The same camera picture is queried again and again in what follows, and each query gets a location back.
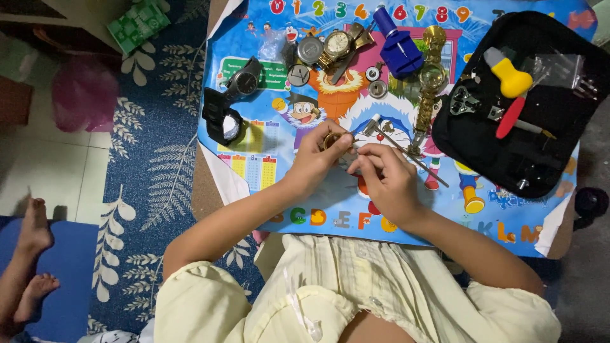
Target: black tool case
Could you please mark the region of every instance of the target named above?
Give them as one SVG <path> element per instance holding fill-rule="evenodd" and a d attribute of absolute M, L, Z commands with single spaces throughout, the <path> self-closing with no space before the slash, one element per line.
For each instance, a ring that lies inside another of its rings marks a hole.
<path fill-rule="evenodd" d="M 513 50 L 515 67 L 536 54 L 554 54 L 556 50 L 584 56 L 584 74 L 598 89 L 597 100 L 580 98 L 572 89 L 538 85 L 528 92 L 519 119 L 550 131 L 557 139 L 516 127 L 505 138 L 497 139 L 498 123 L 487 116 L 492 106 L 508 110 L 513 99 L 502 96 L 500 80 L 483 58 L 492 46 Z M 464 77 L 473 71 L 477 78 Z M 481 40 L 450 94 L 452 98 L 459 86 L 466 87 L 479 100 L 475 113 L 453 115 L 451 102 L 443 103 L 432 126 L 432 139 L 447 156 L 511 193 L 542 197 L 559 182 L 585 126 L 610 93 L 609 80 L 610 56 L 602 49 L 543 13 L 507 13 Z M 529 185 L 519 187 L 520 181 Z"/>

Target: red tool handle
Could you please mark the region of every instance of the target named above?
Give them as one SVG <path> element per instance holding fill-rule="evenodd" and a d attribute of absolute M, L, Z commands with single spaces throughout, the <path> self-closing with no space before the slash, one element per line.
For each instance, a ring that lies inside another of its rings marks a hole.
<path fill-rule="evenodd" d="M 519 119 L 519 115 L 521 114 L 524 105 L 525 98 L 522 96 L 518 96 L 515 101 L 512 102 L 511 106 L 508 107 L 508 110 L 500 120 L 500 126 L 498 127 L 498 130 L 496 130 L 496 138 L 502 139 L 508 135 L 512 127 L 515 126 L 517 119 Z"/>

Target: green package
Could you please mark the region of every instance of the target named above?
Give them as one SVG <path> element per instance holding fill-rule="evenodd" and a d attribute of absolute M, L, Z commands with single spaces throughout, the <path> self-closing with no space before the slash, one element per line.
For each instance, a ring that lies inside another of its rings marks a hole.
<path fill-rule="evenodd" d="M 129 54 L 169 23 L 170 20 L 159 9 L 156 0 L 142 0 L 133 5 L 121 18 L 108 24 L 108 30 L 121 50 Z"/>

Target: person's left hand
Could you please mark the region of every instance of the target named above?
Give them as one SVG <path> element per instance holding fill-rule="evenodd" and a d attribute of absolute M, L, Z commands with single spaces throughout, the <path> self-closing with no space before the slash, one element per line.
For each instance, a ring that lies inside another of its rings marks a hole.
<path fill-rule="evenodd" d="M 320 151 L 324 138 L 330 132 L 345 133 L 327 150 Z M 346 152 L 354 153 L 353 136 L 332 120 L 326 120 L 306 134 L 296 153 L 290 170 L 284 176 L 289 187 L 293 187 L 299 197 L 312 195 L 315 188 L 324 180 L 328 170 Z"/>

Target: cream-colored clothing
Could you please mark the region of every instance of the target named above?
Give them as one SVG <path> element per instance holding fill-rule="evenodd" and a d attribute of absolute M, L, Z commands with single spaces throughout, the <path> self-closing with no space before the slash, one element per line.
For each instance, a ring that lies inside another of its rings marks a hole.
<path fill-rule="evenodd" d="M 255 263 L 268 280 L 252 306 L 209 262 L 173 273 L 157 296 L 155 343 L 337 342 L 361 310 L 418 343 L 555 343 L 561 332 L 537 295 L 476 282 L 464 293 L 430 248 L 271 235 Z"/>

